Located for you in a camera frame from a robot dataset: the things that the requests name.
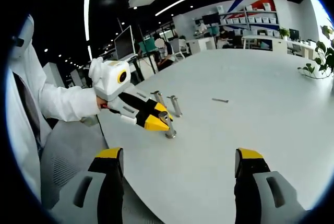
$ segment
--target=ceiling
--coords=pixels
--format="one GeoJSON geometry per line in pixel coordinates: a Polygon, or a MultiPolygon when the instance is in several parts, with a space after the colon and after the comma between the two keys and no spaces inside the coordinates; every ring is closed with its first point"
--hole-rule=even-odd
{"type": "MultiPolygon", "coordinates": [[[[159,16],[157,12],[178,0],[156,0],[151,5],[128,7],[128,0],[90,0],[89,5],[89,45],[93,57],[97,57],[103,46],[110,43],[120,32],[120,22],[124,28],[132,25],[135,37],[140,38],[138,25],[143,34],[156,30],[172,20],[173,15],[182,14],[206,5],[217,3],[217,0],[186,0],[159,16]]],[[[31,14],[35,20],[33,45],[42,65],[47,62],[57,63],[59,71],[66,77],[74,68],[70,62],[79,66],[87,64],[89,55],[84,27],[84,0],[34,0],[31,14]]]]}

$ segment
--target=white tabletop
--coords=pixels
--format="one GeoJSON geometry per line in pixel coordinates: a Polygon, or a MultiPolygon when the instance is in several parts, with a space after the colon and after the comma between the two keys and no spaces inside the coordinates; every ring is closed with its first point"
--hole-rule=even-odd
{"type": "MultiPolygon", "coordinates": [[[[260,40],[282,40],[280,38],[275,38],[275,37],[272,37],[272,36],[267,36],[267,35],[246,35],[246,36],[243,36],[242,37],[243,39],[260,39],[260,40]]],[[[297,42],[297,41],[293,41],[293,40],[284,40],[286,41],[287,43],[289,44],[294,44],[294,45],[299,45],[299,46],[302,46],[304,48],[308,48],[308,49],[311,49],[311,50],[315,50],[315,46],[311,46],[311,45],[307,45],[307,44],[304,44],[302,42],[297,42]]]]}
{"type": "MultiPolygon", "coordinates": [[[[234,223],[235,150],[261,153],[312,208],[334,169],[332,81],[302,77],[309,62],[259,50],[203,51],[137,87],[179,98],[175,139],[102,110],[109,147],[124,148],[125,177],[166,224],[234,223]],[[212,101],[229,100],[229,103],[212,101]]],[[[169,99],[164,97],[173,113],[169,99]]]]}

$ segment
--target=metal peg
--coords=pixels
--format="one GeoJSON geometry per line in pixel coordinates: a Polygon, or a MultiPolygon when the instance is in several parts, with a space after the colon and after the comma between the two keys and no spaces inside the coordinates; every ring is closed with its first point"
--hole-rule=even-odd
{"type": "Polygon", "coordinates": [[[155,91],[155,92],[152,92],[151,94],[154,95],[157,102],[161,103],[166,108],[166,105],[162,99],[162,93],[160,91],[155,91]]]}
{"type": "Polygon", "coordinates": [[[175,110],[175,116],[176,117],[181,117],[182,112],[181,112],[180,106],[178,105],[177,97],[175,95],[172,95],[172,96],[167,97],[167,98],[171,99],[171,101],[172,101],[172,104],[173,104],[173,107],[174,107],[174,110],[175,110]]]}
{"type": "Polygon", "coordinates": [[[169,126],[169,130],[166,131],[165,136],[168,139],[172,139],[176,136],[176,131],[173,128],[171,119],[169,118],[169,115],[166,111],[163,111],[161,113],[159,113],[159,118],[165,123],[167,124],[167,126],[169,126]]]}

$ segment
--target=hand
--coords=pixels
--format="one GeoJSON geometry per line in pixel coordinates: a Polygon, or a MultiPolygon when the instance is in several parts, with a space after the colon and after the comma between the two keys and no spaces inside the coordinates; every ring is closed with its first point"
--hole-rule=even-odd
{"type": "Polygon", "coordinates": [[[101,99],[99,96],[96,96],[96,103],[98,104],[99,109],[101,109],[102,105],[107,105],[108,102],[101,99]]]}

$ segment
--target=white sleeve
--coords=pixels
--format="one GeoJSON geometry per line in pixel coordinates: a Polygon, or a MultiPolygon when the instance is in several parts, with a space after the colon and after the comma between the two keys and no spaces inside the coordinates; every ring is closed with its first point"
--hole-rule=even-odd
{"type": "Polygon", "coordinates": [[[46,74],[30,44],[25,52],[25,71],[31,92],[42,114],[63,121],[79,121],[100,112],[93,88],[55,87],[46,83],[46,74]]]}

